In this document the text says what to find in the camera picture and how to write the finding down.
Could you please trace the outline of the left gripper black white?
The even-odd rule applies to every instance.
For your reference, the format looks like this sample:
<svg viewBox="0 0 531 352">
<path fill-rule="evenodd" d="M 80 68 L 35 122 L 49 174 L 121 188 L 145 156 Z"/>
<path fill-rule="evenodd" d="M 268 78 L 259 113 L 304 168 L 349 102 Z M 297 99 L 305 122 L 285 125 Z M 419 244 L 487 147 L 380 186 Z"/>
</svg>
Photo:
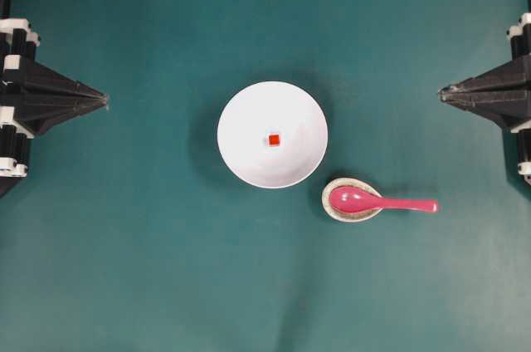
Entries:
<svg viewBox="0 0 531 352">
<path fill-rule="evenodd" d="M 27 176 L 32 140 L 54 126 L 105 108 L 108 97 L 33 59 L 40 46 L 39 34 L 25 18 L 1 20 L 1 176 Z M 22 87 L 7 78 L 16 70 L 16 83 L 32 90 L 58 95 L 38 96 L 23 102 Z"/>
</svg>

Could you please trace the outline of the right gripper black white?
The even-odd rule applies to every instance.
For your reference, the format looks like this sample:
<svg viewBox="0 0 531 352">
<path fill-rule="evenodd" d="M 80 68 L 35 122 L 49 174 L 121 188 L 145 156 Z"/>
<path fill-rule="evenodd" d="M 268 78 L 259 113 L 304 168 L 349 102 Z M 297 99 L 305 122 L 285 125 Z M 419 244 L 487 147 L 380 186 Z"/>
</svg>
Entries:
<svg viewBox="0 0 531 352">
<path fill-rule="evenodd" d="M 530 184 L 530 13 L 506 32 L 512 61 L 439 90 L 441 102 L 494 122 L 516 136 L 520 177 Z M 514 93 L 472 93 L 513 90 Z"/>
</svg>

